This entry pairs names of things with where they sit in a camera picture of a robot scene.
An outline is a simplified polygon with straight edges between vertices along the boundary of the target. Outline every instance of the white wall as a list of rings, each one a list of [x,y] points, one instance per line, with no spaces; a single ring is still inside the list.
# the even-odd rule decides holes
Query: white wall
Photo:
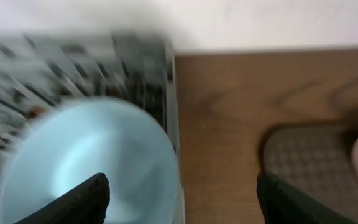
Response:
[[[358,45],[358,0],[0,0],[0,32],[118,28],[180,52]]]

